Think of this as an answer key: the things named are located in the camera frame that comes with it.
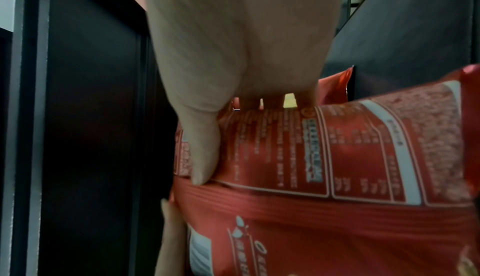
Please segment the red packaging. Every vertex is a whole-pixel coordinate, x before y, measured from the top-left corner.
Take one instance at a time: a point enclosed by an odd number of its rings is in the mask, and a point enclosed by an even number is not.
[[[195,275],[478,275],[480,65],[316,108],[220,119],[212,181],[176,135]]]
[[[347,85],[352,77],[353,70],[354,68],[350,67],[345,71],[319,79],[317,105],[342,104],[348,102]],[[232,107],[240,109],[238,98],[233,99]]]

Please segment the barcode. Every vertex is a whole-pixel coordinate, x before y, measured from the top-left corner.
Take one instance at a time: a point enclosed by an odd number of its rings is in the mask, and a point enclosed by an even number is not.
[[[190,228],[190,268],[195,276],[214,276],[212,269],[212,241]]]

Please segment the hand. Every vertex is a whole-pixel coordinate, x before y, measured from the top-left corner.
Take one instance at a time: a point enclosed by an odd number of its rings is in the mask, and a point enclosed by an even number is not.
[[[162,82],[189,142],[192,182],[214,172],[218,112],[313,105],[341,0],[146,0]]]
[[[187,226],[182,214],[167,200],[161,201],[165,223],[155,276],[184,276]]]

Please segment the plastic wrapper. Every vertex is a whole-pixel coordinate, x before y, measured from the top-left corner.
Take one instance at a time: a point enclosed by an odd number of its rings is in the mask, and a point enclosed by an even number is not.
[[[478,275],[480,66],[315,108],[231,111],[193,186],[179,125],[172,193],[194,275]]]
[[[352,72],[353,67],[350,67],[345,71],[323,79],[319,79],[317,105],[342,104],[348,102],[347,86],[350,78],[352,77]],[[292,95],[293,94],[286,95],[284,107],[296,107],[296,105],[290,106],[291,103],[287,102],[287,97],[291,97]],[[233,99],[232,107],[234,109],[240,109],[240,102],[238,98]]]

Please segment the nutrition facts label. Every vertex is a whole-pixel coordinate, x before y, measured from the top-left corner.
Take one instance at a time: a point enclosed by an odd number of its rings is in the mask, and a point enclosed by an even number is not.
[[[232,112],[214,181],[298,196],[467,206],[460,84],[317,108]],[[177,135],[175,170],[191,172]]]

